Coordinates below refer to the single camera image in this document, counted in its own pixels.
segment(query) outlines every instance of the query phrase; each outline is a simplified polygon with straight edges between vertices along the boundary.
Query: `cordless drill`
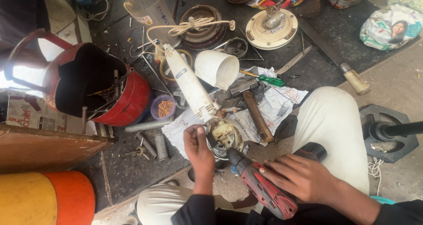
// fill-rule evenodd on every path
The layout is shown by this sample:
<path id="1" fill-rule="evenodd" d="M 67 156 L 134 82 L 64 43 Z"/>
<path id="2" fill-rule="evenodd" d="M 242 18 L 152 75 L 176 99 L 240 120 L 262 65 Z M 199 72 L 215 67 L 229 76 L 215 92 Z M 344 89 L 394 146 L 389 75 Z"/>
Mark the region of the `cordless drill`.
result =
<path id="1" fill-rule="evenodd" d="M 317 162 L 321 162 L 327 156 L 325 148 L 315 142 L 307 143 L 293 154 Z M 235 148 L 229 148 L 227 155 L 229 161 L 241 175 L 241 181 L 248 186 L 259 202 L 280 219 L 285 220 L 294 216 L 298 209 L 295 196 L 280 189 L 262 176 L 258 170 L 265 168 L 263 164 L 252 162 Z"/>

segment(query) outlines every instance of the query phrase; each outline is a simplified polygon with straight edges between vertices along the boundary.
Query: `leg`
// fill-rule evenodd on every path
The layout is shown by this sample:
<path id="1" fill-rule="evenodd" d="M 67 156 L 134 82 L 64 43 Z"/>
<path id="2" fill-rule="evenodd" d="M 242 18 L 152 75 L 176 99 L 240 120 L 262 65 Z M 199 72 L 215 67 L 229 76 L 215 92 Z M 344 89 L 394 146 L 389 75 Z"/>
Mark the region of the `leg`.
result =
<path id="1" fill-rule="evenodd" d="M 367 153 L 360 115 L 354 98 L 335 87 L 316 89 L 298 114 L 293 152 L 307 142 L 322 144 L 327 158 L 322 164 L 335 177 L 369 194 Z"/>
<path id="2" fill-rule="evenodd" d="M 140 193 L 138 217 L 143 225 L 172 225 L 171 217 L 193 194 L 193 190 L 167 184 L 153 185 Z M 221 195 L 214 196 L 214 206 L 233 210 Z"/>

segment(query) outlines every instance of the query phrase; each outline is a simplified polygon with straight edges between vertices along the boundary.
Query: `power cord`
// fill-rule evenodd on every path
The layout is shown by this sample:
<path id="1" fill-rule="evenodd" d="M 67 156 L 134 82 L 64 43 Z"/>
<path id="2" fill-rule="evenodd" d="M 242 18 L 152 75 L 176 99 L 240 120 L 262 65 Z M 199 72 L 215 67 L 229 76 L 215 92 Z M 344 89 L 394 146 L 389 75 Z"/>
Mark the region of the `power cord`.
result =
<path id="1" fill-rule="evenodd" d="M 172 56 L 171 52 L 167 52 L 167 51 L 160 49 L 157 46 L 157 44 L 152 41 L 152 39 L 150 38 L 150 36 L 148 34 L 151 30 L 157 29 L 157 28 L 172 28 L 171 30 L 169 30 L 168 35 L 169 36 L 177 36 L 177 35 L 181 35 L 181 34 L 185 33 L 190 28 L 195 28 L 195 29 L 199 30 L 200 27 L 211 25 L 211 24 L 219 24 L 219 23 L 229 23 L 230 30 L 232 30 L 232 31 L 235 30 L 235 21 L 234 20 L 231 20 L 231 21 L 222 20 L 222 21 L 211 22 L 213 19 L 214 19 L 214 17 L 198 18 L 198 19 L 194 19 L 193 17 L 189 17 L 188 18 L 189 22 L 183 22 L 183 23 L 180 23 L 179 25 L 154 26 L 154 27 L 151 27 L 147 30 L 147 38 L 154 46 L 156 46 L 156 48 L 158 48 L 159 50 L 161 50 L 164 53 L 167 53 L 169 56 Z"/>
<path id="2" fill-rule="evenodd" d="M 373 147 L 373 145 L 372 144 L 370 144 L 370 147 L 373 149 L 373 150 L 376 150 L 376 148 L 378 148 L 378 149 L 380 149 L 380 151 L 382 151 L 382 152 L 387 152 L 387 151 L 384 151 L 382 148 L 380 148 L 380 147 Z M 370 175 L 373 175 L 374 177 L 379 177 L 379 183 L 378 183 L 378 185 L 377 185 L 377 192 L 376 192 L 376 196 L 379 196 L 379 188 L 380 188 L 380 182 L 382 181 L 382 172 L 381 172 L 381 170 L 380 170 L 380 165 L 382 165 L 382 163 L 384 162 L 384 160 L 382 160 L 382 159 L 378 159 L 378 158 L 376 158 L 376 157 L 373 157 L 372 156 L 372 158 L 373 158 L 373 162 L 369 162 L 369 163 L 367 163 L 367 167 L 370 169 L 370 171 L 368 172 Z"/>

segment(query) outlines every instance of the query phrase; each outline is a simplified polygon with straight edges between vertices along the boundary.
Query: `hammer head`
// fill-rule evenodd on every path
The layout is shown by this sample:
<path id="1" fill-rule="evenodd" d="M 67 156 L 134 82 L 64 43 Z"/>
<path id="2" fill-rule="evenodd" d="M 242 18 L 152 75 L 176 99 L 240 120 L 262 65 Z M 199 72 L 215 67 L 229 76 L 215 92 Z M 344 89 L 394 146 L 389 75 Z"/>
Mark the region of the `hammer head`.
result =
<path id="1" fill-rule="evenodd" d="M 233 97 L 238 97 L 246 90 L 253 90 L 258 87 L 257 80 L 255 78 L 251 78 L 250 80 L 241 81 L 240 83 L 236 84 L 234 87 L 230 89 L 230 93 Z"/>

